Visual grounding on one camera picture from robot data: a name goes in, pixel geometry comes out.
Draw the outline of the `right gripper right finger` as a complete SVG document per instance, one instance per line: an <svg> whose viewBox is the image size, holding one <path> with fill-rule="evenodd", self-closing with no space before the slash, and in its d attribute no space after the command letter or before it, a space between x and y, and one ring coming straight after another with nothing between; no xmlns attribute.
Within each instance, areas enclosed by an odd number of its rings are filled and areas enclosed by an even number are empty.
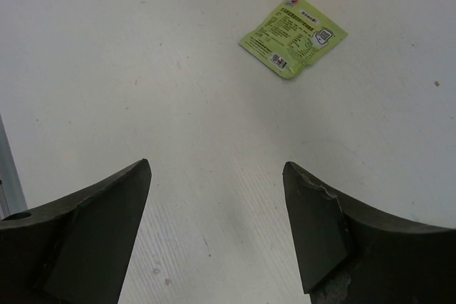
<svg viewBox="0 0 456 304"><path fill-rule="evenodd" d="M386 213L294 162L284 195L312 303L453 303L455 230Z"/></svg>

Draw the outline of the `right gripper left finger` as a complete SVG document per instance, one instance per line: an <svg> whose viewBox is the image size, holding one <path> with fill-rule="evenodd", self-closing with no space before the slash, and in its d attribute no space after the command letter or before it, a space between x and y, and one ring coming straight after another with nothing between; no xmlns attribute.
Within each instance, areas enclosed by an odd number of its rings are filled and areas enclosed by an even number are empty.
<svg viewBox="0 0 456 304"><path fill-rule="evenodd" d="M117 303L150 190L142 159L1 220L2 303Z"/></svg>

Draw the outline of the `green snack packet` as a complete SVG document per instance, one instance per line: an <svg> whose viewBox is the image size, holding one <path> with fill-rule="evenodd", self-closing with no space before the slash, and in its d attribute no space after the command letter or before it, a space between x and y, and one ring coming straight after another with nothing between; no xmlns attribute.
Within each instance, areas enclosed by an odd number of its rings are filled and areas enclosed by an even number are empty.
<svg viewBox="0 0 456 304"><path fill-rule="evenodd" d="M347 36L306 0L283 0L239 45L280 78L290 80Z"/></svg>

